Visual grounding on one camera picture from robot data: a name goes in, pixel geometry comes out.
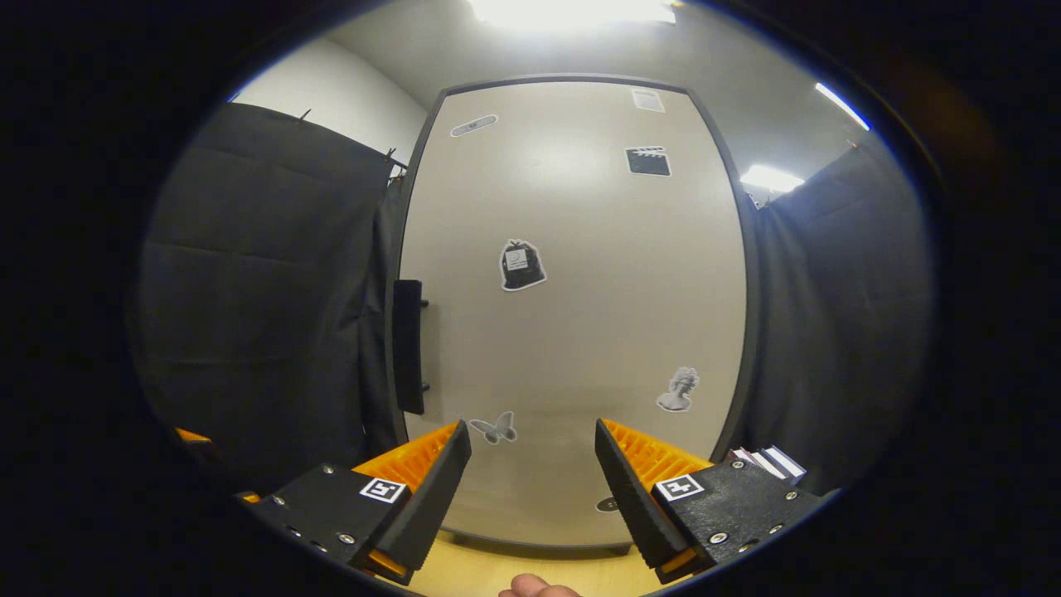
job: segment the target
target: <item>white wall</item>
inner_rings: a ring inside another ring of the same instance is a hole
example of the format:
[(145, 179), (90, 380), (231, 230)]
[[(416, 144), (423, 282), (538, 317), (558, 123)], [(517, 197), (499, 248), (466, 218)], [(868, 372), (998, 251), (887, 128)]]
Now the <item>white wall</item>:
[(356, 54), (328, 39), (316, 39), (248, 83), (233, 102), (282, 111), (408, 163), (428, 117), (398, 85)]

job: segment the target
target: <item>black curtain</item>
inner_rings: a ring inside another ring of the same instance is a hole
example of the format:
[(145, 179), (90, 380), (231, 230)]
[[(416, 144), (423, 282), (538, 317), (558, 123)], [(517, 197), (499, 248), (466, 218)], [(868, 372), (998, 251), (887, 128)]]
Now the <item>black curtain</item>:
[(928, 348), (925, 212), (867, 137), (756, 213), (763, 326), (734, 443), (776, 444), (815, 493), (849, 485), (894, 439)]
[(224, 105), (161, 191), (132, 317), (160, 419), (271, 492), (396, 445), (373, 253), (393, 163), (323, 126)]

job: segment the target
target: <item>ceiling light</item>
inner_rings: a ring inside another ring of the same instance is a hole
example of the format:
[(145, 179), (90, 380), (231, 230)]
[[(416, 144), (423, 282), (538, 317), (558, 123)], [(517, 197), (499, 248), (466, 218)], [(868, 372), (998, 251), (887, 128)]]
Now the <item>ceiling light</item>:
[(674, 24), (673, 0), (468, 0), (479, 20), (519, 29), (574, 29), (618, 21)]
[(760, 165), (759, 163), (748, 169), (748, 173), (741, 176), (741, 181), (746, 185), (764, 187), (775, 191), (788, 192), (803, 183), (803, 178), (793, 176), (788, 172)]
[(846, 104), (843, 100), (839, 98), (839, 95), (833, 92), (832, 89), (825, 87), (821, 83), (815, 85), (814, 88), (817, 89), (822, 95), (825, 95), (830, 100), (833, 100), (833, 103), (840, 106), (840, 108), (843, 109), (843, 111), (848, 112), (848, 116), (854, 118), (855, 122), (857, 122), (859, 126), (869, 130), (869, 124), (866, 124), (866, 121), (863, 120), (857, 113), (855, 113), (855, 110), (851, 109), (851, 106)]

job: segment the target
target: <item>ceiling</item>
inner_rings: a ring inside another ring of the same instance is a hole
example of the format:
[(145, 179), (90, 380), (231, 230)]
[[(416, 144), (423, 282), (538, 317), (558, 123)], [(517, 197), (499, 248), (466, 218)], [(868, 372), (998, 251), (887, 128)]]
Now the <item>ceiling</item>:
[(467, 0), (395, 0), (328, 37), (429, 110), (446, 87), (523, 74), (620, 74), (684, 86), (711, 112), (742, 174), (763, 163), (806, 178), (866, 134), (815, 90), (811, 72), (755, 32), (697, 4), (675, 14), (676, 24), (541, 32), (481, 22)]

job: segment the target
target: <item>sticker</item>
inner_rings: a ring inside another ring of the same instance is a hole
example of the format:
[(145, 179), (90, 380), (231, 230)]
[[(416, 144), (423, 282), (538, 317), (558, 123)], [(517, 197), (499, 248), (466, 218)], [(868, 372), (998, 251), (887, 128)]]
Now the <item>sticker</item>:
[(634, 174), (669, 176), (671, 162), (666, 150), (659, 146), (626, 147), (626, 162)]
[(371, 481), (368, 481), (368, 485), (365, 486), (365, 489), (361, 490), (360, 493), (365, 497), (370, 497), (387, 504), (394, 504), (404, 489), (404, 484), (396, 484), (386, 479), (373, 478)]
[(450, 136), (459, 137), (460, 135), (467, 135), (472, 130), (479, 130), (480, 128), (485, 128), (497, 121), (498, 121), (498, 115), (495, 113), (484, 116), (483, 118), (476, 118), (471, 122), (465, 122), (459, 126), (454, 126), (453, 129), (450, 130)]
[(527, 266), (527, 249), (516, 248), (505, 251), (505, 265), (509, 269), (522, 269)]
[(630, 89), (630, 94), (633, 95), (633, 105), (641, 109), (666, 111), (663, 109), (663, 100), (660, 99), (659, 91), (653, 91), (651, 89)]
[(619, 504), (615, 503), (615, 498), (608, 496), (597, 503), (597, 512), (614, 512), (619, 510)]
[(656, 399), (656, 406), (667, 412), (686, 412), (693, 405), (690, 392), (700, 383), (700, 376), (691, 367), (679, 367), (671, 379), (671, 391)]
[(525, 240), (508, 239), (501, 249), (501, 287), (509, 292), (545, 281), (545, 266), (538, 247)]
[(516, 414), (508, 410), (502, 412), (501, 417), (498, 418), (498, 422), (493, 425), (479, 419), (472, 419), (468, 422), (468, 424), (480, 434), (483, 434), (483, 438), (486, 439), (487, 443), (490, 445), (498, 445), (501, 443), (502, 438), (508, 440), (509, 442), (515, 442), (516, 438), (519, 437), (516, 434), (516, 427), (512, 426), (512, 420), (515, 418)]
[(665, 497), (667, 502), (689, 497), (703, 491), (700, 484), (697, 484), (696, 479), (690, 477), (689, 475), (682, 475), (680, 477), (660, 481), (656, 484), (656, 487), (660, 490), (660, 493), (663, 494), (663, 497)]

